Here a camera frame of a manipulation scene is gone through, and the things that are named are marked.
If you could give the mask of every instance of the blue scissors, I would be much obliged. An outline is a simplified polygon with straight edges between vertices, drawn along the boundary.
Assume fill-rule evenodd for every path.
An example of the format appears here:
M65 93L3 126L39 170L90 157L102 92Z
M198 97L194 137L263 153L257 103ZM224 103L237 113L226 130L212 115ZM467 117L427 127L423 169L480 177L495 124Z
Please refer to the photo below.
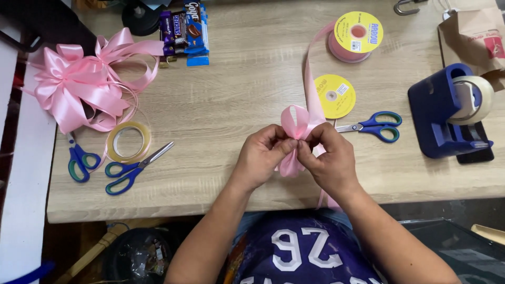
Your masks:
M377 116L379 115L392 117L395 119L396 122L377 121ZM370 119L367 121L346 126L339 126L336 127L335 129L337 129L338 132L359 131L359 132L371 133L377 136L377 138L381 139L383 142L393 143L396 142L398 138L400 138L400 132L398 131L398 129L396 129L396 127L399 126L401 122L402 122L401 116L398 113L383 111L374 113L372 117L370 117ZM389 139L384 137L384 135L382 135L381 133L381 131L383 130L387 130L393 133L393 138Z
M89 180L89 173L87 170L94 170L98 167L100 164L100 161L102 160L99 155L95 153L88 153L85 152L79 144L75 143L74 135L72 132L67 133L67 140L68 143L70 143L70 161L68 162L68 172L70 173L70 176L76 181L76 182L87 182ZM93 165L90 165L88 163L88 157L93 157L95 160L95 163ZM82 172L84 175L83 178L80 178L77 173L75 172L75 165L77 164L79 170Z
M124 193L127 190L129 190L132 187L133 183L135 182L135 178L138 176L138 174L140 174L140 172L143 171L144 168L148 164L154 162L154 160L159 158L166 151L170 150L170 148L173 146L174 146L174 143L170 142L170 143L166 144L165 146L161 147L159 150L154 152L152 155L147 157L147 159L143 160L142 162L137 162L137 163L134 163L131 165L126 165L126 164L119 163L119 162L109 163L105 167L105 174L108 177L119 177L119 179L107 184L107 186L105 187L105 192L108 193L109 195L119 195L119 194ZM121 167L121 171L116 174L112 174L111 168L114 166ZM124 182L125 180L128 180L128 184L123 189L116 191L116 192L112 191L113 186L118 185L118 184Z

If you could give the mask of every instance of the pink ribbon bow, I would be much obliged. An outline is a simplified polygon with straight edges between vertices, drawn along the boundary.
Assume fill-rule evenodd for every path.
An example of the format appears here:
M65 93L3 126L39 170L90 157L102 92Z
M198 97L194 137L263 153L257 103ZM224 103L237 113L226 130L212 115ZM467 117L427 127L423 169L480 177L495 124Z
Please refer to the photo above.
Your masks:
M304 73L304 86L305 86L305 97L307 100L307 110L291 105L287 107L281 114L281 125L288 136L296 140L305 140L307 136L311 133L314 127L321 123L326 122L324 116L323 108L321 107L321 102L319 101L319 96L317 94L316 85L314 84L314 78L312 77L312 72L309 64L309 50L319 38L326 35L328 32L333 30L335 22L326 25L321 29L314 39L309 44L309 49L307 51L307 60L305 64ZM293 117L290 112L290 108L294 107L296 110L296 124L294 123ZM324 147L319 144L316 146L319 155L326 152ZM299 171L305 170L305 167L298 161L297 149L295 148L291 153L289 153L277 167L282 176L296 177ZM321 207L324 195L327 195L324 190L321 190L321 196L319 198L319 203L317 208ZM328 196L328 207L339 208L339 205Z
M144 40L134 43L128 28L123 28L110 41L98 36L96 57L84 57L80 45L58 44L57 52L44 48L44 66L35 75L39 82L33 92L28 91L38 100L40 106L48 110L56 119L63 134L82 125L98 131L110 131L119 122L129 120L134 114L137 95L156 76L159 58L156 57L154 71L147 66L145 74L135 81L123 81L111 68L135 54L151 56L163 55L163 42ZM135 103L132 110L123 116L123 111L132 106L122 99L122 89L131 93ZM82 102L86 102L93 111L87 119Z

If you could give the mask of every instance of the scissors handle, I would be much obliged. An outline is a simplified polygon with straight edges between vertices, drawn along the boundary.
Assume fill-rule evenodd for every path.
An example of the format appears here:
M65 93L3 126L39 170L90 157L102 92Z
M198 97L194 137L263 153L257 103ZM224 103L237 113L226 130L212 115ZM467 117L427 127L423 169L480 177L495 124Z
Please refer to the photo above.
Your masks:
M85 150L83 150L81 148L81 146L79 146L79 144L76 144L74 146L74 149L75 149L75 153L77 154L77 156L79 157L79 159L82 161L82 164L84 165L84 167L86 169L90 169L90 170L94 170L98 167L98 165L100 164L100 161L102 161L102 159L100 158L99 155L95 154L95 153L88 153L86 152ZM88 157L93 157L94 160L95 160L95 163L93 165L90 165L88 163Z
M120 177L123 174L125 174L135 168L138 168L139 164L140 164L140 162L133 163L131 165L127 165L127 164L123 164L123 163L119 163L119 162L111 162L105 167L105 175L108 177ZM111 168L114 166L121 167L121 171L118 173L114 173L114 174L111 173Z
M81 159L79 155L76 153L75 149L70 147L70 161L68 162L68 172L70 173L70 176L76 181L76 182L87 182L89 180L89 173L86 170L85 166L81 163ZM77 167L83 174L83 178L80 178L76 171L75 171L75 164L77 164Z
M107 184L107 186L105 186L105 192L108 195L119 195L121 193L126 192L127 190L129 190L132 187L133 183L135 182L135 178L143 170L144 170L143 168L136 168L136 169L132 170L131 172L125 174L123 177L120 177L118 180L113 181L113 182ZM112 190L112 187L114 187L115 185L118 185L118 184L124 182L125 180L128 180L128 184L123 189L121 189L119 191L113 191Z
M391 133L393 133L393 138L389 139L389 138L384 137L384 135L382 135L382 133L381 133L382 131L390 131ZM389 125L363 127L359 132L373 134L373 135L377 136L377 138L381 139L383 142L386 142L386 143L396 142L398 140L398 138L400 138L400 132L398 131L398 129L394 128L393 126L389 126Z
M396 122L389 121L377 121L377 117L379 115L389 116L396 120ZM362 126L381 126L381 125L389 125L389 126L399 126L402 123L401 116L395 112L382 111L374 113L369 120L360 122Z

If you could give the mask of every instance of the paper bag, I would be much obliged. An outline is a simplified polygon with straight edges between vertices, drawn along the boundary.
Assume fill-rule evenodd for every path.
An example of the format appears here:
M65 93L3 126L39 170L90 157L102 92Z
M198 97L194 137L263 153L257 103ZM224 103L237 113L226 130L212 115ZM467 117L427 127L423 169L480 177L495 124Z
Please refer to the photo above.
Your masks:
M498 8L459 11L439 26L440 47L445 66L468 65L494 91L505 89L505 24Z

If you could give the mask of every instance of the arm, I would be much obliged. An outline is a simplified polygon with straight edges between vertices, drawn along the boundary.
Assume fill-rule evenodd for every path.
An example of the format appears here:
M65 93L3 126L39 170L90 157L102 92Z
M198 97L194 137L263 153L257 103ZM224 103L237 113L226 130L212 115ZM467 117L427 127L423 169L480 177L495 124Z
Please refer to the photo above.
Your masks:
M349 216L363 248L393 283L457 284L453 270L402 225L389 216L358 182L352 144L329 123L298 142L298 160ZM312 155L321 143L326 153Z
M177 250L165 284L216 282L250 195L297 145L287 138L282 127L272 124L246 139L228 182Z

